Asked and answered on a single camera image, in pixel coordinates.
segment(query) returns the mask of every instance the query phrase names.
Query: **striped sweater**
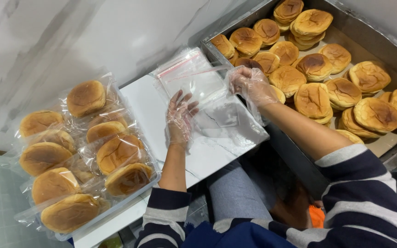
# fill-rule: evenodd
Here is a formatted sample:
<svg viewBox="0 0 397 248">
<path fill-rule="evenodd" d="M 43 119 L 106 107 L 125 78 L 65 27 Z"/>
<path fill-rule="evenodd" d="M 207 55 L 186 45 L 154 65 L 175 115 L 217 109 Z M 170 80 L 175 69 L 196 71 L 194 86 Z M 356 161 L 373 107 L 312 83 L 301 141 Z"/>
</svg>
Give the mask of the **striped sweater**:
<svg viewBox="0 0 397 248">
<path fill-rule="evenodd" d="M 323 194 L 324 228 L 297 230 L 262 219 L 225 219 L 183 226 L 190 194 L 153 189 L 137 248 L 397 247 L 396 181 L 364 145 L 355 144 L 316 162 L 330 180 Z"/>
</svg>

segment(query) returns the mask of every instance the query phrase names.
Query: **hand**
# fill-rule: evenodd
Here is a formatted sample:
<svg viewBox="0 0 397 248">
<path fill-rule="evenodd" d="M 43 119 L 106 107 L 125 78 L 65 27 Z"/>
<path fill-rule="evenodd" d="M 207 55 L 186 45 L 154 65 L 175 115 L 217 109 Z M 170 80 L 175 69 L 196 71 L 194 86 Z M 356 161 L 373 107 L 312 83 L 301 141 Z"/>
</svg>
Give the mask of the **hand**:
<svg viewBox="0 0 397 248">
<path fill-rule="evenodd" d="M 183 91 L 179 90 L 169 101 L 166 126 L 169 144 L 178 144 L 185 148 L 191 139 L 191 120 L 199 112 L 196 108 L 199 102 L 187 104 L 187 101 L 192 97 L 191 93 L 179 101 L 182 94 Z"/>
<path fill-rule="evenodd" d="M 228 71 L 227 76 L 231 93 L 240 94 L 256 107 L 280 102 L 269 80 L 258 68 L 237 67 Z"/>
</svg>

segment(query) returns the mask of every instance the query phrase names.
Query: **sleeve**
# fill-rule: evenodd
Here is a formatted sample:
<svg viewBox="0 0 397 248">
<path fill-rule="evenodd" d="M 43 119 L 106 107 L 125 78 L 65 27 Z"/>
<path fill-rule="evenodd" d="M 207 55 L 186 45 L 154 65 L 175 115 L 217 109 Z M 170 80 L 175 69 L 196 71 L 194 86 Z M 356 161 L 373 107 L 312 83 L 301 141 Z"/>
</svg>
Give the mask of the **sleeve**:
<svg viewBox="0 0 397 248">
<path fill-rule="evenodd" d="M 190 199 L 190 193 L 153 188 L 135 248 L 180 247 Z"/>
<path fill-rule="evenodd" d="M 330 180 L 323 194 L 326 231 L 307 247 L 397 247 L 396 181 L 382 162 L 355 144 L 316 165 Z"/>
</svg>

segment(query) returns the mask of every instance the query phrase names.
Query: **gloved hand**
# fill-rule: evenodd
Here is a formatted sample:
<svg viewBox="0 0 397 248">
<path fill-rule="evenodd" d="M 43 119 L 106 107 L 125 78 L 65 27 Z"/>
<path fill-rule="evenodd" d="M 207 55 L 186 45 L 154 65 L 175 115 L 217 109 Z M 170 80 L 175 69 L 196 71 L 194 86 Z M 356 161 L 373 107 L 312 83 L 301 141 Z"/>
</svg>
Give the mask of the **gloved hand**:
<svg viewBox="0 0 397 248">
<path fill-rule="evenodd" d="M 195 101 L 188 104 L 187 101 L 192 94 L 187 94 L 180 101 L 183 91 L 179 90 L 169 101 L 168 112 L 166 114 L 166 131 L 169 138 L 169 144 L 178 144 L 186 148 L 191 137 L 191 120 L 199 110 L 196 108 L 199 104 Z"/>
<path fill-rule="evenodd" d="M 281 104 L 267 77 L 258 68 L 239 66 L 229 70 L 226 78 L 229 80 L 229 91 L 233 94 L 240 94 L 246 100 L 247 108 L 252 116 L 264 126 L 258 107 L 270 103 Z"/>
</svg>

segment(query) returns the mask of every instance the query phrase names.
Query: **person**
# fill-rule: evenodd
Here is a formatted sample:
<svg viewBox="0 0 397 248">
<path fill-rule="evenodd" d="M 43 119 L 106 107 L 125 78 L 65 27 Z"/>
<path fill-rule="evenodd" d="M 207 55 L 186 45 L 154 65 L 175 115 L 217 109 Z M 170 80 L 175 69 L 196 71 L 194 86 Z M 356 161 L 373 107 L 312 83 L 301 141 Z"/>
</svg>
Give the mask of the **person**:
<svg viewBox="0 0 397 248">
<path fill-rule="evenodd" d="M 180 100 L 179 91 L 168 106 L 170 145 L 160 188 L 152 190 L 135 247 L 397 247 L 396 182 L 381 161 L 366 146 L 281 104 L 260 70 L 239 67 L 227 77 L 231 92 L 276 124 L 330 181 L 322 197 L 324 228 L 296 229 L 273 221 L 268 212 L 272 206 L 263 204 L 258 182 L 239 161 L 209 182 L 216 222 L 184 228 L 191 198 L 186 192 L 185 148 L 190 119 L 198 110 L 196 102 L 186 104 L 191 95 Z"/>
</svg>

